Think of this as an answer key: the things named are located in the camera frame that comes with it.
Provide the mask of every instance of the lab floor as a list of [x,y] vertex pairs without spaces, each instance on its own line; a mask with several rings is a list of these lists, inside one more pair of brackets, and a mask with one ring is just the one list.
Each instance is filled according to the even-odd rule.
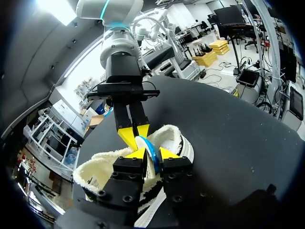
[[[217,39],[216,39],[215,34],[213,32],[211,32],[208,35],[202,37],[201,40],[203,41],[202,44],[205,44],[205,43],[210,44],[210,43],[216,41]],[[234,54],[232,42],[230,42],[228,45],[230,47],[229,52],[227,52],[223,56],[218,55],[217,61],[215,61],[210,67],[206,68],[206,73],[207,73],[206,76],[203,79],[199,78],[197,80],[197,82],[205,83],[210,86],[220,88],[222,90],[227,91],[228,93],[230,93],[237,86],[236,77],[233,76],[233,70],[234,70],[235,66],[237,66],[236,57]],[[253,63],[255,63],[259,59],[259,54],[256,53],[255,46],[254,45],[247,46],[247,50],[245,50],[244,49],[245,45],[246,44],[244,41],[241,41],[241,45],[236,45],[239,62],[241,61],[241,58],[247,57],[247,58],[251,58]],[[192,43],[188,44],[188,47],[190,48],[192,54],[194,54],[194,51],[193,51],[194,46],[192,45]],[[264,56],[266,57],[266,61],[270,65],[272,65],[271,53],[269,53],[269,55],[268,55],[268,52],[265,51]],[[298,83],[298,81],[295,85],[296,85],[298,92],[301,93],[304,98],[303,103],[304,103],[304,108],[305,108],[305,91],[302,89],[302,86],[300,83]],[[304,120],[297,132],[300,135],[300,137],[305,141],[305,122],[304,122]]]

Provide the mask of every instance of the computer monitor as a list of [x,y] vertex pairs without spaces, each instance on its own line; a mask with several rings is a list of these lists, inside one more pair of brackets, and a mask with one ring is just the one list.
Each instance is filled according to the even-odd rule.
[[245,25],[242,13],[237,6],[231,6],[215,10],[218,22],[221,26]]
[[245,15],[248,16],[248,12],[247,10],[244,8],[244,5],[242,4],[237,4],[237,5],[230,5],[230,6],[237,6],[237,8],[239,9],[240,12],[242,12],[242,10],[244,11]]
[[208,21],[209,21],[210,24],[216,24],[216,20],[215,20],[214,17],[208,18]]
[[252,4],[251,0],[244,0],[244,1],[252,16],[254,16],[255,14],[259,15],[256,7]]
[[282,42],[279,43],[281,72],[285,79],[296,82],[296,57],[294,50]]
[[180,33],[180,32],[181,32],[181,29],[180,29],[179,26],[177,26],[176,29],[175,29],[175,34],[178,34],[178,33]]
[[282,19],[282,16],[281,16],[275,9],[269,8],[269,7],[268,7],[268,11],[269,11],[270,16],[271,16],[272,18]]

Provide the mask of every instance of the ceiling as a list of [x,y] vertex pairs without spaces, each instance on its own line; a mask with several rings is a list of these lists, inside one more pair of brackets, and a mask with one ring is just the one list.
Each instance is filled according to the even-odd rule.
[[[75,9],[78,0],[68,1]],[[155,0],[144,0],[142,11],[155,7]],[[4,62],[0,63],[0,74],[4,72],[0,80],[0,130],[8,128],[8,133],[24,115],[48,99],[54,84],[80,53],[103,34],[103,27],[95,20],[79,18],[73,20],[77,27],[73,22],[64,26],[38,8],[35,0],[5,1],[0,19],[5,23],[0,30],[6,44],[0,49],[0,56],[6,57],[0,59]]]

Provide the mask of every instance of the stacked yellow crate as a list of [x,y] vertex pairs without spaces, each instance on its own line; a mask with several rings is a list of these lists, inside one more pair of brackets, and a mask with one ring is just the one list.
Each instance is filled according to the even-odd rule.
[[217,55],[214,51],[211,51],[206,53],[204,56],[193,56],[192,58],[198,65],[210,67],[212,63],[217,60]]
[[225,55],[230,50],[228,41],[217,40],[209,44],[209,46],[217,55]]

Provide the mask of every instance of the desk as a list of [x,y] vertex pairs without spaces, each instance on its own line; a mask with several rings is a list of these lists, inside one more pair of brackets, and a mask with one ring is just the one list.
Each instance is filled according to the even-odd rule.
[[[161,93],[143,102],[149,134],[166,124],[178,126],[193,145],[194,172],[213,196],[232,205],[271,183],[276,197],[284,196],[305,155],[305,142],[295,131],[218,88],[162,76],[150,80]],[[124,147],[112,113],[85,139],[78,165],[93,154]],[[79,197],[84,192],[74,184],[73,201]],[[172,215],[163,202],[149,227],[173,226]]]
[[180,42],[180,44],[190,43],[194,40],[192,38],[191,34],[189,34],[189,33],[185,33],[185,34],[182,34],[182,35],[177,35],[176,39]]
[[199,38],[202,38],[202,35],[200,34],[199,30],[197,29],[197,26],[200,26],[202,23],[201,22],[197,22],[196,24],[194,24],[193,26],[191,26],[191,29],[196,29],[197,32],[199,33],[199,36],[197,37],[198,39]]

